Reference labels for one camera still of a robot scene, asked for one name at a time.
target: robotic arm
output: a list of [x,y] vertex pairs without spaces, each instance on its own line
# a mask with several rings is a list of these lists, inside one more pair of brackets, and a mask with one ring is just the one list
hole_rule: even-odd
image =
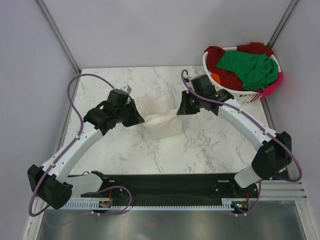
[[[72,168],[95,142],[113,129],[117,123],[130,127],[145,122],[138,113],[134,100],[129,96],[130,92],[129,86],[113,89],[106,101],[89,110],[83,118],[84,124],[80,137],[77,132],[41,167],[32,165],[28,169],[30,186],[34,191],[42,175],[50,166],[53,166],[41,183],[37,195],[54,209],[64,206],[72,195],[80,196],[84,193],[95,192],[100,188],[103,181],[96,174],[68,177]],[[77,139],[75,143],[67,149],[75,138]],[[63,156],[54,163],[55,158],[62,152],[64,152]]]
[[[207,75],[203,74],[191,80],[194,92],[204,98],[224,102],[237,107],[240,111],[256,120],[252,115],[246,112],[237,100],[225,89],[216,91]],[[275,130],[263,126],[266,131],[262,131],[252,121],[246,118],[239,111],[236,111],[226,105],[211,103],[201,100],[190,92],[182,92],[182,100],[178,115],[191,115],[200,112],[200,109],[206,109],[215,115],[223,118],[232,124],[242,135],[253,145],[257,151],[252,163],[242,171],[238,172],[234,179],[230,181],[233,188],[246,188],[260,180],[268,180],[281,169],[289,165],[292,161],[288,153],[272,140],[266,133],[282,142],[291,150],[291,137],[285,131],[277,133]]]

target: marble tabletop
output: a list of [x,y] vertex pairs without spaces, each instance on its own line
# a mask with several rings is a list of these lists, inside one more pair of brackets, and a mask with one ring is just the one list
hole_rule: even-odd
[[[178,108],[181,91],[185,90],[180,78],[183,69],[187,69],[191,77],[204,73],[202,66],[92,68],[82,73],[99,75],[115,88],[130,85],[133,99],[172,92]],[[81,115],[106,100],[110,90],[100,79],[81,77],[74,101]],[[267,124],[260,101],[244,108]],[[201,110],[182,119],[183,133],[150,141],[143,139],[139,125],[125,128],[118,124],[84,154],[71,174],[93,170],[104,174],[234,173],[253,160],[256,152],[251,144],[212,112]],[[70,139],[79,126],[79,119],[72,111],[65,140]]]

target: white plastic basket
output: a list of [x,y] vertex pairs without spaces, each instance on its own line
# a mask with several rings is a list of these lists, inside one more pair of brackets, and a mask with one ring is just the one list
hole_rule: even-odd
[[[233,46],[233,47],[225,47],[223,48],[226,51],[236,51],[237,47]],[[211,76],[211,72],[208,70],[207,68],[207,56],[208,56],[208,52],[206,51],[203,54],[203,58],[202,58],[202,62],[203,62],[203,67],[204,67],[204,71],[205,74],[209,77],[210,81],[212,82],[212,84],[215,86],[215,89],[218,91],[220,89],[226,89],[228,90],[229,93],[231,93],[234,98],[240,103],[240,104],[250,104],[253,103],[255,101],[258,101],[261,97],[262,97],[262,93],[261,92],[255,92],[255,91],[236,91],[236,90],[231,90],[228,89],[224,86],[221,86],[219,83],[217,83]],[[278,71],[281,72],[280,69],[280,65],[278,63],[278,60],[276,59],[276,57],[274,55],[271,55],[270,57],[272,60],[274,60],[276,62],[276,64],[278,65]]]

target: green cloth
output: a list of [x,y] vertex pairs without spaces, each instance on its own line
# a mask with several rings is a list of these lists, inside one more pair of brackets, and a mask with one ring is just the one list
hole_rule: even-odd
[[226,51],[216,67],[235,73],[248,91],[264,90],[278,78],[277,63],[265,54]]

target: dark red towel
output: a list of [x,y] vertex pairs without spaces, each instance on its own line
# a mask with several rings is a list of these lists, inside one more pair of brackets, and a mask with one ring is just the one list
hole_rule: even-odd
[[[237,46],[237,51],[248,53],[248,54],[266,54],[269,58],[274,52],[261,42],[251,42],[247,45]],[[218,74],[220,77],[220,85],[225,88],[236,90],[236,91],[246,91],[242,88],[242,81],[230,71],[226,71],[222,68],[216,67],[217,63],[220,61],[222,56],[225,54],[225,50],[218,46],[210,46],[205,52],[208,52],[206,57],[206,67],[212,73]],[[255,90],[257,93],[263,93],[262,89]]]

